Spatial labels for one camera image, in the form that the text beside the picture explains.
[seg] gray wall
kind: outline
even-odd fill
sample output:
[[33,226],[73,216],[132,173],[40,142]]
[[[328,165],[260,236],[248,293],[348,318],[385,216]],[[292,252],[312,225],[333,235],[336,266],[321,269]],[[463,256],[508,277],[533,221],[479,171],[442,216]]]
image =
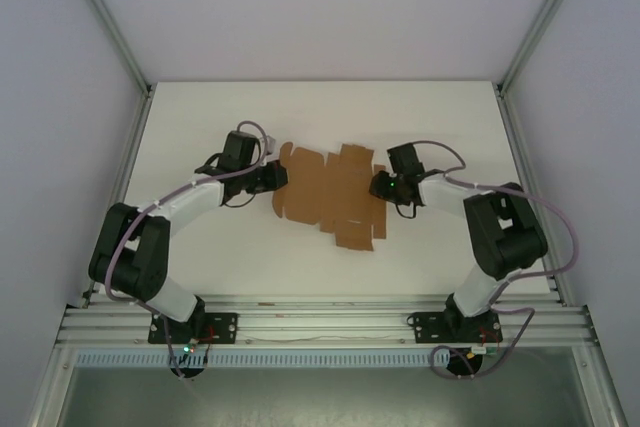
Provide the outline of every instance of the gray wall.
[[576,223],[571,280],[640,425],[640,1],[565,0],[510,98],[543,193]]
[[500,80],[543,0],[105,0],[161,80]]
[[0,0],[0,415],[26,423],[139,94],[85,0]]

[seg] black mounting bracket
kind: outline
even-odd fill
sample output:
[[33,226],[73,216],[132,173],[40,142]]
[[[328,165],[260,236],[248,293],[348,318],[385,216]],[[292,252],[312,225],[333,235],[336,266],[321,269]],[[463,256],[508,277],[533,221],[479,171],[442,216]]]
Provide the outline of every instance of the black mounting bracket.
[[445,312],[414,312],[407,318],[416,344],[494,344],[502,342],[498,314],[485,312],[465,318],[457,330],[447,321]]
[[[189,324],[171,319],[169,319],[169,332],[172,344],[188,344],[193,337],[193,331]],[[238,314],[206,312],[202,329],[196,338],[199,340],[199,344],[235,344],[237,332]],[[147,340],[150,344],[167,344],[162,317],[151,317],[151,327],[149,328],[149,338]]]

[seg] white table surface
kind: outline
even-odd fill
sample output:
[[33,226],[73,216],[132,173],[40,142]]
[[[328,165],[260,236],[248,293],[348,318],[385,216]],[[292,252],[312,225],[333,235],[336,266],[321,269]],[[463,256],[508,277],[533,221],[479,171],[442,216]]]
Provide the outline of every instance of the white table surface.
[[[260,123],[278,149],[289,140],[323,153],[357,143],[388,165],[387,148],[433,139],[465,157],[468,169],[459,178],[517,180],[489,82],[160,83],[126,202],[157,199],[184,184],[245,119]],[[426,169],[455,162],[436,147],[418,150]],[[271,194],[263,194],[245,208],[204,214],[173,237],[169,272],[198,294],[401,296],[448,294],[474,262],[466,222],[429,208],[405,220],[389,205],[387,239],[374,240],[374,249],[338,248],[318,226],[279,219]],[[549,288],[531,279],[508,292]]]

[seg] flattened cardboard box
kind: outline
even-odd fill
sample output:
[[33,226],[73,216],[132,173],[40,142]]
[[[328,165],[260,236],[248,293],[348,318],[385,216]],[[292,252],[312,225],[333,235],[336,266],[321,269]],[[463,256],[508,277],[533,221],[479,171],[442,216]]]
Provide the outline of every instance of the flattened cardboard box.
[[340,155],[330,153],[325,165],[320,152],[285,143],[280,162],[289,183],[274,192],[274,212],[294,222],[319,223],[339,247],[372,251],[372,239],[387,237],[386,204],[369,194],[373,175],[384,166],[372,168],[372,160],[373,150],[343,144]]

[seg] purple cable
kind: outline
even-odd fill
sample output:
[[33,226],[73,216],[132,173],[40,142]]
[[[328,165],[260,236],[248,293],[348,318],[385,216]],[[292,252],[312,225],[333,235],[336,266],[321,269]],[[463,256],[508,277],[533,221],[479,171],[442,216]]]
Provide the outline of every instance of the purple cable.
[[[111,290],[111,281],[113,279],[113,271],[116,268],[116,265],[118,263],[118,259],[120,258],[120,255],[122,255],[122,251],[124,250],[125,246],[127,245],[127,242],[129,241],[129,239],[133,235],[133,232],[136,230],[138,225],[140,225],[140,222],[142,222],[142,220],[147,215],[149,215],[151,212],[153,212],[155,209],[157,209],[161,205],[165,204],[166,202],[168,202],[171,199],[177,197],[178,195],[186,192],[189,189],[195,188],[195,187],[197,187],[199,185],[202,185],[202,184],[207,184],[207,183],[211,183],[211,182],[216,182],[218,180],[229,179],[231,177],[238,177],[239,175],[247,174],[247,173],[251,172],[252,170],[257,169],[260,166],[260,164],[262,164],[262,161],[267,156],[267,150],[268,150],[267,149],[267,146],[268,146],[267,133],[265,132],[265,130],[260,125],[258,125],[257,123],[255,123],[255,122],[253,122],[251,120],[243,120],[242,122],[240,122],[238,124],[238,126],[236,127],[236,130],[239,131],[240,128],[242,126],[244,126],[244,125],[251,125],[251,126],[255,127],[256,129],[258,129],[258,131],[260,132],[260,135],[262,136],[262,140],[264,141],[265,148],[262,149],[262,152],[260,153],[260,157],[258,158],[258,160],[254,164],[252,164],[249,167],[247,167],[246,169],[239,170],[237,172],[230,172],[230,173],[227,173],[227,174],[219,174],[219,175],[214,175],[214,176],[211,176],[211,177],[205,177],[205,178],[202,178],[202,179],[196,181],[195,183],[189,182],[188,184],[185,184],[182,187],[177,188],[173,192],[168,193],[167,195],[162,197],[160,200],[158,200],[157,202],[151,204],[149,207],[147,207],[142,212],[140,212],[138,214],[138,216],[133,220],[133,222],[131,222],[131,225],[129,226],[129,228],[125,231],[124,235],[122,236],[122,239],[120,239],[120,243],[118,244],[118,246],[116,247],[116,250],[113,252],[113,255],[111,256],[111,261],[109,262],[109,266],[107,267],[107,272],[105,274],[105,279],[104,279],[104,288],[105,288],[105,291],[107,293],[107,297],[109,297],[111,300],[116,301],[116,302],[137,302],[138,305],[140,305],[141,307],[147,309],[148,311],[150,311],[152,313],[156,312],[153,308],[149,307],[144,302],[136,301],[136,299],[134,299],[133,297],[118,297],[117,295],[115,295],[113,293],[113,291]],[[164,326],[165,326],[164,335],[165,335],[165,339],[166,339],[166,342],[167,342],[167,346],[169,348],[169,357],[171,359],[171,362],[174,365],[174,368],[175,368],[176,372],[178,373],[178,376],[180,378],[183,378],[184,376],[182,374],[182,371],[180,370],[180,367],[178,366],[178,360],[177,360],[177,358],[175,356],[175,353],[173,351],[173,347],[171,345],[171,335],[170,335],[170,332],[169,332],[169,321],[168,321],[166,316],[163,315],[162,317],[163,317]]]
[[[460,162],[459,166],[451,167],[450,169],[447,169],[447,170],[445,170],[443,172],[445,180],[447,182],[449,182],[450,184],[457,185],[458,187],[463,187],[463,188],[466,188],[466,189],[476,189],[476,190],[483,190],[483,191],[501,192],[503,194],[513,195],[515,197],[521,197],[523,199],[536,202],[536,203],[542,205],[543,207],[547,208],[551,212],[553,212],[562,221],[562,223],[567,228],[567,231],[569,232],[569,236],[571,237],[571,245],[572,245],[572,249],[573,250],[572,250],[571,257],[569,258],[569,260],[567,261],[567,263],[563,267],[560,267],[558,269],[547,270],[547,271],[544,271],[544,272],[529,272],[529,273],[522,273],[522,274],[514,275],[507,282],[502,284],[500,286],[500,288],[498,288],[498,290],[493,294],[493,296],[491,296],[491,299],[489,300],[489,304],[490,305],[494,304],[498,300],[498,298],[502,295],[504,290],[509,286],[509,284],[511,284],[511,282],[513,282],[515,280],[532,279],[534,277],[551,277],[551,276],[556,275],[556,274],[567,272],[567,271],[571,270],[576,265],[576,262],[578,261],[578,257],[580,255],[580,243],[578,242],[578,234],[576,233],[575,228],[573,227],[573,224],[571,223],[569,218],[558,207],[553,205],[551,202],[548,202],[547,200],[544,200],[544,199],[542,199],[540,197],[537,197],[535,195],[532,195],[532,194],[521,192],[519,190],[513,190],[513,189],[509,189],[507,187],[502,187],[502,186],[499,186],[499,185],[475,184],[475,183],[471,183],[471,182],[465,182],[465,181],[462,181],[462,180],[452,179],[451,177],[449,177],[449,174],[451,172],[459,172],[459,171],[462,171],[462,170],[467,168],[467,163],[464,161],[464,159],[462,158],[462,156],[458,152],[456,152],[453,148],[449,147],[447,144],[444,144],[442,142],[437,142],[435,140],[418,140],[416,142],[412,142],[412,144],[414,144],[414,145],[418,145],[418,144],[435,145],[437,147],[441,147],[441,148],[443,148],[445,150],[448,150],[449,152],[451,152],[456,157],[456,159],[458,159],[458,161]],[[513,353],[514,348],[516,347],[516,345],[518,344],[518,342],[522,338],[522,335],[524,334],[524,331],[527,329],[527,327],[531,323],[531,320],[533,319],[533,316],[535,315],[536,311],[535,311],[535,309],[533,307],[523,307],[521,309],[515,309],[515,310],[498,310],[498,309],[495,309],[495,308],[491,307],[491,311],[495,312],[497,314],[501,314],[501,315],[517,315],[517,314],[525,314],[525,313],[529,314],[527,316],[527,318],[525,319],[524,323],[522,324],[522,327],[518,331],[518,334],[514,337],[513,341],[509,345],[509,347],[506,348],[504,354],[502,354],[502,357],[500,357],[498,362],[496,362],[494,365],[492,365],[489,369],[485,370],[484,372],[480,372],[480,373],[474,375],[473,374],[473,369],[471,368],[471,365],[467,361],[467,359],[464,356],[464,354],[462,354],[462,352],[460,352],[459,350],[454,349],[452,347],[448,347],[446,345],[438,345],[435,349],[433,349],[431,351],[431,354],[429,355],[429,363],[431,365],[431,369],[433,370],[433,372],[436,375],[438,375],[439,377],[442,377],[444,379],[450,379],[450,380],[455,380],[455,379],[473,380],[474,378],[485,377],[485,376],[495,372],[502,365],[504,365],[505,361],[511,356],[511,354]],[[451,376],[451,375],[442,374],[441,372],[439,372],[434,367],[434,360],[435,360],[436,353],[438,353],[440,350],[444,350],[444,349],[447,349],[447,350],[453,352],[457,357],[460,357],[463,360],[463,362],[465,363],[465,365],[469,369],[469,372],[471,372],[471,376],[470,377],[467,378],[467,377],[459,377],[459,376]]]

